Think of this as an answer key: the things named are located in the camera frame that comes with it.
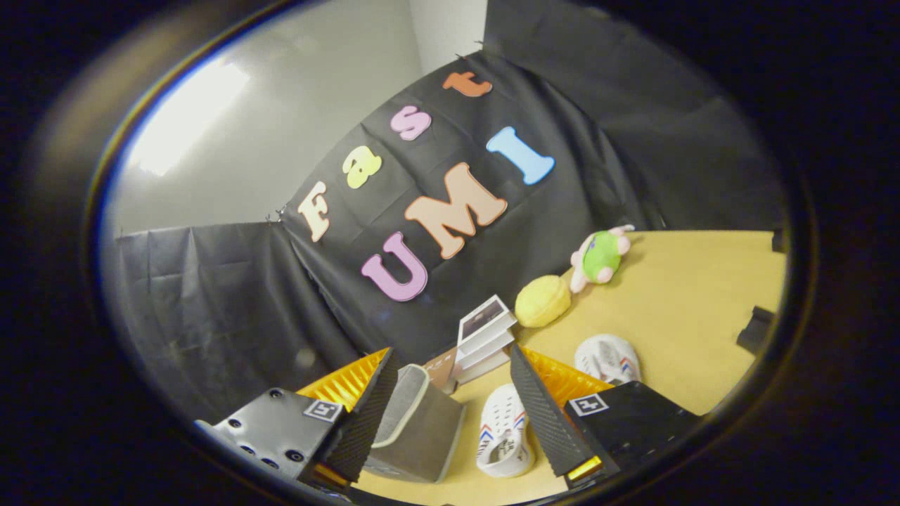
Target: white wall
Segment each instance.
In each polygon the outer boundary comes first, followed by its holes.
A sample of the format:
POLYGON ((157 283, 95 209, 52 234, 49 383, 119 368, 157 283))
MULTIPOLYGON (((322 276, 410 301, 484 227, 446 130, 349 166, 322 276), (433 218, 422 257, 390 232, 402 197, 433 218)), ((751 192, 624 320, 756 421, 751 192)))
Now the white wall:
POLYGON ((482 48, 488 0, 409 0, 422 72, 482 48))
POLYGON ((215 77, 180 106, 168 140, 145 150, 144 167, 126 160, 107 207, 112 233, 274 216, 338 140, 422 76, 408 0, 298 8, 226 48, 220 63, 246 84, 226 100, 229 82, 215 77), (179 140, 187 149, 171 167, 148 161, 179 140))

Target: blue letter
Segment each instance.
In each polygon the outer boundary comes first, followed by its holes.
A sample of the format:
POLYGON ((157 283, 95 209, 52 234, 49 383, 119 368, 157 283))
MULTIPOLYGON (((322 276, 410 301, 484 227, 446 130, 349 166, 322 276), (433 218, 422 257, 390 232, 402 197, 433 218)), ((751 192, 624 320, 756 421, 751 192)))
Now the blue letter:
POLYGON ((506 127, 490 138, 488 151, 499 151, 508 158, 525 175, 526 185, 533 185, 550 174, 556 163, 553 157, 542 157, 522 142, 522 139, 516 137, 516 129, 512 127, 506 127))

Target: wooden table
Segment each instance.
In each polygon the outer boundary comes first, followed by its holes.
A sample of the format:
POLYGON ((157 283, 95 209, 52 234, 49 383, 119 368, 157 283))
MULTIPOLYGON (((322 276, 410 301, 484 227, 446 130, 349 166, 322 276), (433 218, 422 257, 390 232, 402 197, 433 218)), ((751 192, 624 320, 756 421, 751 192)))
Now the wooden table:
MULTIPOLYGON (((575 348, 599 333, 634 346, 643 382, 683 408, 704 414, 731 391, 753 361, 737 335, 754 305, 779 308, 785 256, 771 251, 771 232, 631 232, 632 248, 608 285, 588 285, 571 308, 542 329, 513 328, 520 345, 573 365, 575 348)), ((564 276, 568 283, 571 270, 564 276)), ((514 301, 504 301, 512 307, 514 301)), ((488 395, 511 383, 509 362, 461 385, 467 405, 462 432, 441 483, 408 483, 363 472, 358 488, 400 501, 457 506, 510 504, 566 490, 531 430, 535 466, 509 479, 475 465, 481 414, 488 395)))

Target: white crocs shoe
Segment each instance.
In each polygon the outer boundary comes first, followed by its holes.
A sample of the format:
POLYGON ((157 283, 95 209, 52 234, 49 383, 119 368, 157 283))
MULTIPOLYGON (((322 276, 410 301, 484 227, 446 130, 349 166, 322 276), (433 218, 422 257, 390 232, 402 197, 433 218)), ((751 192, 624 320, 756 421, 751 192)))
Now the white crocs shoe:
POLYGON ((641 381, 641 365, 635 349, 628 341, 612 334, 585 339, 575 350, 575 368, 612 385, 641 381))
POLYGON ((475 464, 488 476, 511 478, 527 471, 535 462, 525 427, 528 417, 516 387, 504 384, 493 391, 481 411, 481 434, 475 464))

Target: yellow ball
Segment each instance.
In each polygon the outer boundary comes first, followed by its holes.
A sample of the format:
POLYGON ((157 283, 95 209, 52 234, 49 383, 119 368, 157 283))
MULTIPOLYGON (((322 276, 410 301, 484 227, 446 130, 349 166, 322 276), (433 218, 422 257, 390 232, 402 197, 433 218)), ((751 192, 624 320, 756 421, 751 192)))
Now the yellow ball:
POLYGON ((516 318, 523 327, 543 327, 569 309, 569 287, 559 276, 541 276, 518 293, 516 318))

